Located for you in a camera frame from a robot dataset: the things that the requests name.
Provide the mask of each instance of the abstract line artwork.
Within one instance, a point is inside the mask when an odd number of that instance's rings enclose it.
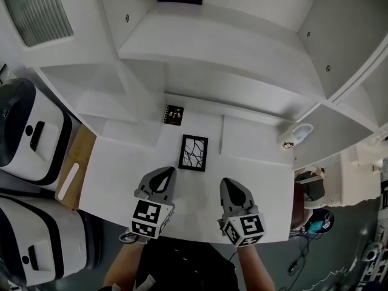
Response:
[[[206,168],[207,138],[183,135],[179,168],[204,172]]]

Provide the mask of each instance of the air vent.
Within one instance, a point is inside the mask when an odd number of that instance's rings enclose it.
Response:
[[[72,36],[61,0],[4,0],[26,46]]]

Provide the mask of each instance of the white table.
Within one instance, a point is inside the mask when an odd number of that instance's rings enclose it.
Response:
[[[178,171],[175,213],[163,236],[228,243],[217,219],[223,213],[219,184],[224,177],[230,177],[250,189],[264,214],[267,234],[261,242],[288,240],[293,204],[291,166],[220,155],[222,122],[222,116],[185,111],[180,127],[163,125],[155,149],[99,137],[90,157],[79,208],[128,226],[135,201],[133,192],[142,176],[159,167],[174,166]],[[206,172],[178,169],[183,134],[209,139]]]

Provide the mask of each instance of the gray floor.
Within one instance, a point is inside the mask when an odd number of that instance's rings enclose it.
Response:
[[[357,245],[358,259],[368,240],[373,238],[377,222],[379,201],[364,201],[352,207],[333,208],[335,224],[331,231],[321,240],[313,241],[310,253],[306,259],[306,266],[295,283],[292,290],[309,290],[313,284],[324,279],[330,271],[342,268],[348,269],[353,262]],[[43,291],[83,291],[98,290],[102,286],[105,273],[116,254],[121,248],[117,237],[124,230],[123,227],[103,221],[104,244],[101,265],[94,270],[82,270],[72,276],[59,281],[43,285]],[[367,235],[360,235],[362,230],[367,230]],[[291,238],[285,242],[256,245],[259,255],[271,274],[276,289],[289,287],[294,277],[289,277],[287,270],[291,263],[299,256],[301,238]],[[229,258],[234,249],[231,245],[215,244],[214,247],[226,258]],[[232,259],[236,265],[236,274],[240,290],[245,290],[243,275],[239,266],[238,257]],[[344,280],[346,284],[354,283],[363,270],[361,261],[357,262],[355,269],[346,277],[343,274],[331,275],[325,282],[319,284],[314,290],[327,290],[334,282]]]

